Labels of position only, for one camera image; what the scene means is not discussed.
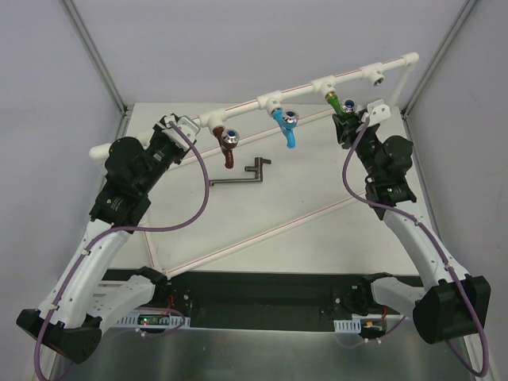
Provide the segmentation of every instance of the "metal rod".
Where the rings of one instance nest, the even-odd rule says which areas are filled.
[[[118,92],[117,87],[114,84],[113,78],[111,77],[110,72],[108,71],[106,64],[102,60],[101,55],[98,52],[97,46],[95,45],[90,32],[88,32],[88,28],[85,25],[83,18],[79,14],[78,8],[76,7],[73,0],[60,0],[62,4],[63,10],[69,16],[69,20],[74,26],[76,33],[78,34],[79,39],[83,43],[83,47],[87,51],[92,64],[95,67],[99,77],[104,84],[104,87],[110,94],[111,99],[113,99],[114,104],[118,108],[118,110],[123,113],[127,105],[124,103],[123,99]]]
[[[462,9],[452,23],[449,31],[444,36],[443,41],[439,45],[439,48],[436,50],[436,53],[430,60],[429,66],[425,69],[425,72],[421,77],[420,82],[418,82],[416,89],[410,96],[410,100],[406,108],[402,110],[402,116],[409,115],[414,109],[414,106],[416,105],[418,99],[421,97],[423,90],[429,85],[430,80],[434,76],[445,54],[450,49],[459,32],[465,26],[466,21],[468,21],[469,17],[472,15],[473,11],[477,8],[477,5],[481,3],[481,1],[482,0],[467,0],[464,3]]]
[[[210,186],[213,187],[215,184],[262,183],[263,164],[271,164],[271,160],[256,157],[253,166],[248,165],[245,167],[246,172],[254,172],[254,179],[212,179],[210,180]]]

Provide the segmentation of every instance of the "pvc pipe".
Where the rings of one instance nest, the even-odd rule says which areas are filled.
[[[315,113],[315,114],[307,115],[306,117],[302,117],[298,121],[298,126],[305,125],[307,123],[311,123],[312,121],[316,121],[317,119],[322,119],[324,117],[328,117],[333,114],[334,114],[334,111],[332,108],[330,108],[327,110],[319,111],[318,113]],[[280,133],[280,127],[278,125],[276,127],[271,128],[271,129],[266,129],[263,132],[254,133],[248,137],[242,138],[240,140],[240,142],[238,143],[237,148],[242,145],[249,144],[249,143],[252,143],[253,141],[263,139],[264,137],[270,137],[271,135],[275,135],[278,133]],[[221,148],[216,147],[216,148],[212,148],[207,151],[200,152],[200,153],[201,153],[202,158],[205,159],[206,157],[218,155],[219,153],[221,153]],[[194,156],[194,155],[188,156],[182,160],[182,163],[180,165],[175,165],[175,166],[169,167],[169,171],[174,171],[175,169],[181,168],[187,164],[195,163],[196,161],[198,161],[196,156]]]
[[[175,267],[171,270],[166,270],[165,274],[168,278],[171,278],[173,276],[177,276],[179,274],[182,274],[182,273],[192,270],[194,268],[203,266],[204,264],[208,264],[208,263],[213,262],[215,260],[219,260],[221,258],[224,258],[225,256],[229,256],[235,252],[240,251],[242,248],[248,248],[249,246],[252,246],[253,244],[258,244],[260,242],[267,240],[268,238],[278,236],[280,233],[284,233],[288,230],[296,228],[297,226],[306,224],[307,222],[311,222],[317,218],[323,217],[326,214],[335,212],[336,210],[339,210],[349,204],[352,204],[354,201],[355,201],[355,199],[353,197],[346,198],[345,200],[336,202],[336,203],[334,203],[330,206],[327,206],[323,209],[316,210],[310,214],[299,217],[293,221],[290,221],[290,222],[287,222],[283,225],[277,226],[274,229],[267,230],[266,232],[258,234],[257,236],[248,238],[245,241],[241,241],[236,244],[232,244],[231,246],[228,246],[227,248],[223,248],[217,252],[212,252],[211,254],[204,255],[197,260],[193,260],[192,262],[189,262],[188,264],[184,264],[182,266]]]
[[[408,67],[414,66],[419,60],[419,55],[416,52],[411,52],[405,54],[401,58],[397,58],[396,60],[390,60],[379,65],[382,71],[392,70],[398,67]],[[356,79],[362,79],[364,77],[364,73],[361,70],[350,71],[344,74],[335,75],[335,83],[346,83]],[[287,89],[282,91],[283,100],[287,100],[290,98],[298,97],[305,94],[311,94],[314,92],[314,87],[307,83],[305,85],[301,85],[299,87],[293,87],[291,89]],[[245,103],[241,103],[240,105],[229,107],[225,109],[225,114],[227,118],[236,117],[238,115],[246,114],[248,112],[258,110],[259,104],[257,100],[248,101]],[[140,133],[136,136],[136,138],[143,144],[143,146],[148,146],[148,142],[150,141],[150,137],[152,136],[152,131],[146,131],[144,133]],[[93,147],[90,150],[90,157],[97,164],[103,164],[108,155],[109,155],[110,144],[102,144],[96,147]]]
[[[412,70],[410,70],[410,67],[406,67],[404,71],[402,72],[400,79],[397,82],[397,86],[394,88],[394,92],[391,93],[390,101],[388,102],[388,106],[396,106],[398,102],[398,97],[400,96],[400,93],[402,93],[402,88],[407,83],[407,80],[409,79],[411,75]]]
[[[227,118],[237,117],[238,115],[250,113],[254,110],[258,110],[258,103],[256,100],[229,107],[228,109],[225,109],[225,115]]]

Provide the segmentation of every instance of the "faucet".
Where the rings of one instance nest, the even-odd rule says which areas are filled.
[[[221,125],[215,127],[214,136],[219,142],[222,154],[225,157],[224,166],[228,169],[233,168],[233,149],[238,145],[240,136],[234,129],[224,129],[224,127]]]
[[[286,137],[287,147],[296,147],[293,128],[298,124],[298,113],[293,110],[283,111],[281,108],[278,108],[273,110],[271,117],[273,117],[277,123],[279,123],[280,130]]]

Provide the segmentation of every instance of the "black base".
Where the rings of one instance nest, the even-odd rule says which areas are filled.
[[[485,326],[491,286],[482,276],[468,276],[462,285]],[[427,291],[414,307],[413,321],[421,338],[429,344],[478,332],[455,283],[442,283]]]
[[[39,313],[38,310],[23,310],[16,320],[17,326],[35,340],[43,323]],[[100,322],[100,317],[87,316],[83,326],[74,329],[63,329],[50,323],[44,333],[43,343],[60,355],[81,364],[91,356],[101,341],[102,331],[98,328]]]
[[[130,270],[108,270],[105,280],[127,280]],[[190,317],[190,326],[333,332],[334,320],[350,320],[341,300],[362,275],[186,272],[171,279],[174,308]],[[417,276],[397,277],[421,286]],[[366,309],[381,314],[379,306]]]

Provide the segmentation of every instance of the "metal frame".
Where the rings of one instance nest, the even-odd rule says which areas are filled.
[[[406,136],[409,140],[414,141],[413,137],[411,136],[410,127],[407,121],[408,117],[402,115],[402,123],[404,124],[404,130],[406,131]],[[418,156],[418,149],[417,147],[413,146],[413,162],[414,162],[414,169],[416,169],[416,174],[418,176],[418,181],[421,186],[421,192],[423,193],[423,199],[425,200],[425,206],[427,208],[427,212],[429,214],[429,220],[430,224],[432,226],[433,231],[435,234],[441,238],[441,235],[439,234],[439,228],[437,227],[436,222],[436,215],[434,214],[434,210],[432,208],[432,203],[430,202],[429,197],[429,190],[427,189],[427,185],[425,183],[425,176],[423,175],[423,170],[421,169],[420,165],[420,159]]]
[[[88,32],[88,28],[85,25],[83,18],[79,14],[78,8],[76,7],[73,0],[60,0],[60,4],[63,7],[63,10],[69,17],[69,21],[72,26],[75,28],[76,33],[78,34],[79,39],[83,43],[83,47],[87,51],[87,55],[90,57],[92,64],[97,71],[99,78],[102,80],[104,87],[110,94],[111,99],[113,100],[115,106],[118,108],[120,113],[124,113],[127,110],[127,105],[123,101],[120,93],[116,85],[114,84],[113,78],[111,77],[110,72],[100,53],[98,52],[97,46],[92,39],[90,32]]]
[[[417,88],[412,93],[410,100],[406,106],[406,108],[402,112],[402,116],[404,117],[405,126],[407,127],[406,123],[406,117],[407,115],[412,111],[415,104],[418,102],[419,98],[421,97],[421,94],[426,89],[426,87],[429,85],[429,81],[432,79],[434,73],[436,72],[437,68],[439,67],[441,61],[443,60],[443,57],[445,56],[446,52],[450,49],[452,46],[452,43],[460,33],[460,30],[464,27],[466,21],[469,19],[469,17],[472,15],[473,11],[477,8],[477,5],[480,3],[481,0],[467,0],[464,3],[463,8],[460,10],[459,14],[457,15],[456,19],[452,23],[452,26],[450,30],[447,32],[446,36],[444,37],[443,41],[441,42],[439,48],[437,49],[434,57],[432,58],[429,66],[426,68],[424,75],[421,77]],[[112,98],[115,106],[117,107],[118,111],[121,113],[121,120],[117,129],[116,138],[123,137],[125,135],[125,132],[127,130],[127,125],[129,123],[129,109],[125,102],[123,101],[115,83],[114,80],[109,73],[106,64],[104,63],[100,53],[98,52],[97,46],[95,45],[84,21],[81,15],[79,14],[79,11],[74,3],[73,0],[60,0],[60,3],[65,11],[65,13],[69,16],[70,23],[75,28],[76,33],[79,36],[79,39],[83,43],[83,47],[87,51],[88,56],[90,57],[90,60],[92,61],[92,64],[94,65],[98,76],[100,77],[101,81],[103,82],[106,90],[110,94],[110,97]],[[410,131],[409,128],[407,128],[408,137],[410,138]],[[427,206],[429,207],[429,214],[430,218],[432,219],[433,227],[434,229],[437,229],[434,214],[432,211],[432,205],[429,202],[429,198],[427,196],[427,190],[425,188],[425,182],[423,181],[423,176],[421,175],[421,169],[418,163],[416,163],[416,167],[418,170],[418,176],[421,180],[421,185],[424,191],[425,200],[427,201]],[[469,341],[466,341],[468,345],[468,351],[470,353],[471,361],[475,362],[477,359],[475,358],[475,354],[477,354],[477,348],[478,345],[475,343],[470,343]],[[48,361],[44,361],[47,365],[52,363],[52,360],[48,359]]]
[[[128,281],[134,273],[131,269],[110,269],[103,282]],[[189,271],[171,279],[171,289],[173,306],[186,311],[190,328],[335,332],[334,321],[352,318],[340,298],[361,277]],[[416,275],[394,279],[421,286]],[[373,307],[368,316],[379,319],[381,313]]]
[[[402,115],[405,117],[409,115],[413,110],[414,106],[418,102],[418,99],[421,97],[421,94],[429,85],[430,80],[434,76],[437,68],[439,67],[441,61],[445,57],[448,50],[452,47],[453,42],[456,37],[459,35],[462,28],[465,26],[466,22],[469,20],[469,17],[472,13],[477,9],[478,4],[481,3],[482,0],[467,0],[459,14],[457,14],[455,20],[452,23],[452,26],[444,36],[443,41],[440,43],[439,47],[436,50],[433,58],[430,60],[429,66],[425,69],[423,76],[421,77],[418,85],[412,95],[410,96],[410,100],[407,106],[403,109]]]

